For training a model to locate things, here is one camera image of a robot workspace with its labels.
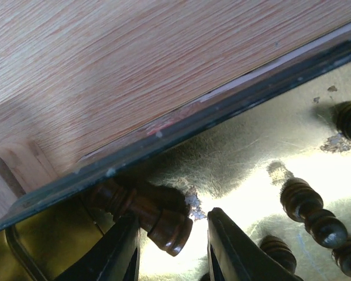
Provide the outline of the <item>gold tin with dark pieces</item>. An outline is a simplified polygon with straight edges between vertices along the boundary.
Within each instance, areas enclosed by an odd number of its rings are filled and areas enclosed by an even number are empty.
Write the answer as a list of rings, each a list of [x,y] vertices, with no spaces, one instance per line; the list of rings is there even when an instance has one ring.
[[[56,280],[115,224],[83,196],[109,179],[193,221],[177,256],[140,227],[138,280],[210,280],[208,213],[219,207],[300,280],[351,280],[351,141],[336,106],[351,101],[351,31],[337,30],[84,157],[0,219],[0,280]],[[305,180],[347,229],[318,245],[280,203]]]

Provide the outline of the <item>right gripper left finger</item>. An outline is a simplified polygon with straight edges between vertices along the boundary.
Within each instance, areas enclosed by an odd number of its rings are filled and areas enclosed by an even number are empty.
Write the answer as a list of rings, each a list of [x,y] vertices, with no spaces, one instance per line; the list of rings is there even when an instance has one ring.
[[[140,226],[132,212],[121,216],[109,231],[56,280],[138,280]]]

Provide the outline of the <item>dark chess piece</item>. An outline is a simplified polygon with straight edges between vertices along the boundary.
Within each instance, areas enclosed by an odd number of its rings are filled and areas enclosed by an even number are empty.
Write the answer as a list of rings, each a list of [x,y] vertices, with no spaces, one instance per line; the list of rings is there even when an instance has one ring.
[[[83,199],[87,206],[111,214],[114,222],[134,213],[147,237],[171,256],[181,252],[192,230],[193,221],[181,211],[161,207],[137,189],[120,186],[112,179],[95,185]]]

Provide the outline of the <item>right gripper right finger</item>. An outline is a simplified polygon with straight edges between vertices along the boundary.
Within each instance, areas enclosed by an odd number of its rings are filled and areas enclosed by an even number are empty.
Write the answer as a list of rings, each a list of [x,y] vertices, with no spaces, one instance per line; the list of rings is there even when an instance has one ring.
[[[219,207],[208,213],[210,280],[300,280],[262,251]]]

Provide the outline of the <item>wooden chess board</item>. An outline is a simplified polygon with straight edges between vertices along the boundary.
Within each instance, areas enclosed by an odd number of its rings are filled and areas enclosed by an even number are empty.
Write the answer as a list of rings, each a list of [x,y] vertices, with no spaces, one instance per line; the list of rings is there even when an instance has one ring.
[[[12,204],[23,195],[25,195],[24,189],[8,165],[0,158],[0,219],[8,212]]]

